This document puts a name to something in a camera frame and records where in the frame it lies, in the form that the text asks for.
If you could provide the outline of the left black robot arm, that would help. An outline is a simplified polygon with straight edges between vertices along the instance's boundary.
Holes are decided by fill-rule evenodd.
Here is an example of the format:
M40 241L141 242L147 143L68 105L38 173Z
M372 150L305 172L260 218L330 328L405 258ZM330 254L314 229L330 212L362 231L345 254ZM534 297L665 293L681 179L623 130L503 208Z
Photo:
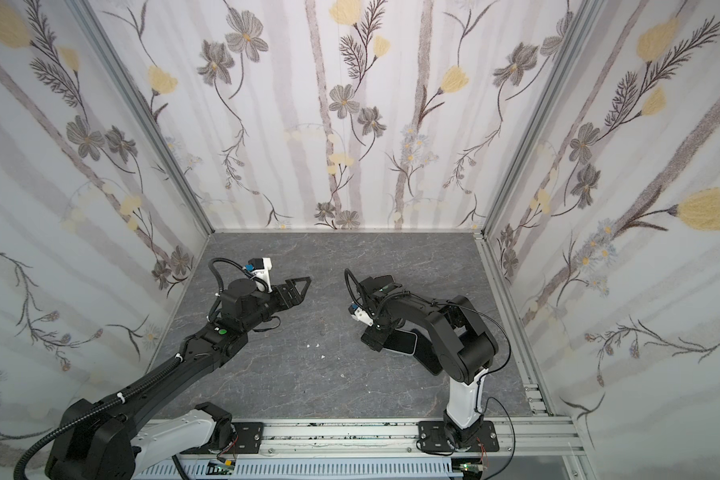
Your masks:
M206 323L187 336L178 351L154 371L92 403L79 400L64 412L60 425L30 446L13 476L24 479L30 461L51 449L45 466L50 479L130 479L139 471L195 448L220 454L232 450L240 435L231 415L210 403L197 405L163 430L147 423L190 386L223 367L248 343L252 332L300 305L311 284L297 277L273 284L271 261L254 258L237 264L239 278L224 282L220 258L208 263L217 291Z

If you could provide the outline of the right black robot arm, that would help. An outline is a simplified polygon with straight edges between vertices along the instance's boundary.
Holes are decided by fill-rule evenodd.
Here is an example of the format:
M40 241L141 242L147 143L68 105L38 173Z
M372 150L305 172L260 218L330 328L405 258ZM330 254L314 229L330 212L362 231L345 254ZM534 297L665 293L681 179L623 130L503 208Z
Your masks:
M348 312L365 325L361 341L369 349L413 357L430 374L449 377L449 397L441 421L419 423L416 447L436 456L453 455L476 445L480 453L495 451L481 406L485 378L500 345L481 314L464 296L451 299L416 294L390 275L358 280L343 272L350 295Z

